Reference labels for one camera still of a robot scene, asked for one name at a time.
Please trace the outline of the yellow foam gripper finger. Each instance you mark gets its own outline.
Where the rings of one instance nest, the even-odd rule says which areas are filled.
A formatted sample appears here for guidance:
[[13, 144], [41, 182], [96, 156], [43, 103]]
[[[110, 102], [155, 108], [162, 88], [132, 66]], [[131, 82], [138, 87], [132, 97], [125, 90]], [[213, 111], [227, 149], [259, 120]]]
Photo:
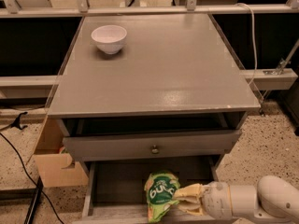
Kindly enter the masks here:
[[173, 195], [174, 200], [188, 203], [200, 203], [200, 199], [205, 192], [205, 186], [202, 184], [192, 184], [185, 188], [177, 189]]
[[188, 203], [180, 202], [178, 209], [194, 216], [203, 216], [205, 214], [204, 209], [200, 203]]

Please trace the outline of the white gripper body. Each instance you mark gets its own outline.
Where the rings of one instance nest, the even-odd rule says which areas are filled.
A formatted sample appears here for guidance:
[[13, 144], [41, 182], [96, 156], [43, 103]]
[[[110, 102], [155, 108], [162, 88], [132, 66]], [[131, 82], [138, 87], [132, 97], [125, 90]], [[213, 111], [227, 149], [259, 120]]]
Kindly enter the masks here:
[[206, 212], [215, 219], [231, 219], [230, 189], [227, 183], [213, 181], [204, 185], [202, 202]]

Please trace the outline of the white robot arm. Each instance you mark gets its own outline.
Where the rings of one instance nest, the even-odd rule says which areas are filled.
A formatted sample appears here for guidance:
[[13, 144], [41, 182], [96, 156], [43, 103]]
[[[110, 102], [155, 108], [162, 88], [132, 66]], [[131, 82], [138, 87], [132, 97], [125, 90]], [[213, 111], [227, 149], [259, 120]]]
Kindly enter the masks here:
[[173, 199], [190, 215], [216, 220], [242, 217], [258, 224], [299, 223], [299, 189], [273, 175], [263, 176], [257, 187], [213, 181], [178, 189]]

